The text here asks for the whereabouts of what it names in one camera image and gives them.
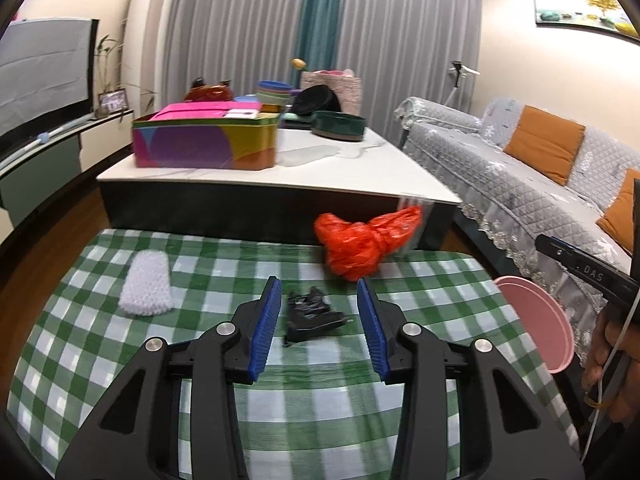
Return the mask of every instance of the gray curtain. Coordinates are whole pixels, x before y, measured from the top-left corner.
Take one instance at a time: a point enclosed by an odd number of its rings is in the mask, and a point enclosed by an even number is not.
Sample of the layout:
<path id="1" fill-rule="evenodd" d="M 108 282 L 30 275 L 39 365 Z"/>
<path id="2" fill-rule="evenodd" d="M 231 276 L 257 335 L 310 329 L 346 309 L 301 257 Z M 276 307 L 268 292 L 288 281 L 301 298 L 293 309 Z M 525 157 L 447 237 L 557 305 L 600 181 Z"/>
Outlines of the gray curtain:
<path id="1" fill-rule="evenodd" d="M 231 79 L 242 95 L 260 79 L 291 76 L 303 0 L 173 0 L 162 105 L 181 101 L 191 82 Z"/>
<path id="2" fill-rule="evenodd" d="M 362 115 L 398 143 L 393 110 L 410 96 L 443 103 L 454 86 L 451 61 L 476 68 L 482 0 L 342 0 L 337 67 L 362 78 Z M 450 104 L 468 111 L 468 79 Z"/>

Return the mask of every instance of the red bag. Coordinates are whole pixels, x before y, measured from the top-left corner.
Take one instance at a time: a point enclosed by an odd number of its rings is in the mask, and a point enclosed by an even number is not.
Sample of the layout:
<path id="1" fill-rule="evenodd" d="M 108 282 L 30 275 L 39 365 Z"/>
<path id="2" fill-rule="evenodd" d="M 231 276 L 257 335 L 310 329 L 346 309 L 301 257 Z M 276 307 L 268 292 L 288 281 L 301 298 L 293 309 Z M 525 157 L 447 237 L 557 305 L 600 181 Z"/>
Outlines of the red bag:
<path id="1" fill-rule="evenodd" d="M 351 224 L 332 213 L 321 214 L 314 231 L 326 247 L 326 262 L 338 276 L 357 282 L 376 271 L 380 260 L 403 246 L 420 225 L 419 206 Z"/>

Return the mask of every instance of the green drawer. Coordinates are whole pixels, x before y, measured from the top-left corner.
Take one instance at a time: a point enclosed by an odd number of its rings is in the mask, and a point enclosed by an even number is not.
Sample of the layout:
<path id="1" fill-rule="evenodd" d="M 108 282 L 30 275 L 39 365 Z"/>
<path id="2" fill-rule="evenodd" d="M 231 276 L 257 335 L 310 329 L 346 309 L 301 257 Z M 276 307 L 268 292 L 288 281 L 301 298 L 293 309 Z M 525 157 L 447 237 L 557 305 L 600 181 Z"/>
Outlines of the green drawer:
<path id="1" fill-rule="evenodd" d="M 14 228 L 48 197 L 81 173 L 78 137 L 62 140 L 32 156 L 0 179 L 2 207 Z"/>

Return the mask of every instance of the air conditioner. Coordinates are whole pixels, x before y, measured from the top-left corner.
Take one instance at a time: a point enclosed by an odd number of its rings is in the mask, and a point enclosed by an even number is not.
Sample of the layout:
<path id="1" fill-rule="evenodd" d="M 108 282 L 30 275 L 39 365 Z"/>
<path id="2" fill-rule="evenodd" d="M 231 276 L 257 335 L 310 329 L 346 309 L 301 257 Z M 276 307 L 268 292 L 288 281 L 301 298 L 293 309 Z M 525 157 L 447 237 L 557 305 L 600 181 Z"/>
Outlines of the air conditioner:
<path id="1" fill-rule="evenodd" d="M 162 70 L 172 0 L 131 0 L 122 47 L 122 85 L 140 117 L 162 103 Z"/>

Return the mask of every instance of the green bowl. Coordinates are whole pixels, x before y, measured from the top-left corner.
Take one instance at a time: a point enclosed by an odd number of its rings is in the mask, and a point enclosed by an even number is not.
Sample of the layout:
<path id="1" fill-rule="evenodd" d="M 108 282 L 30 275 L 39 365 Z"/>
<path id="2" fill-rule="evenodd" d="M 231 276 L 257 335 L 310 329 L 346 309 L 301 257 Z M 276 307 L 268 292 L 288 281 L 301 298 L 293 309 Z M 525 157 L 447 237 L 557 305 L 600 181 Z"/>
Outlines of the green bowl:
<path id="1" fill-rule="evenodd" d="M 341 112 L 315 112 L 311 132 L 320 137 L 358 142 L 364 138 L 365 120 Z"/>

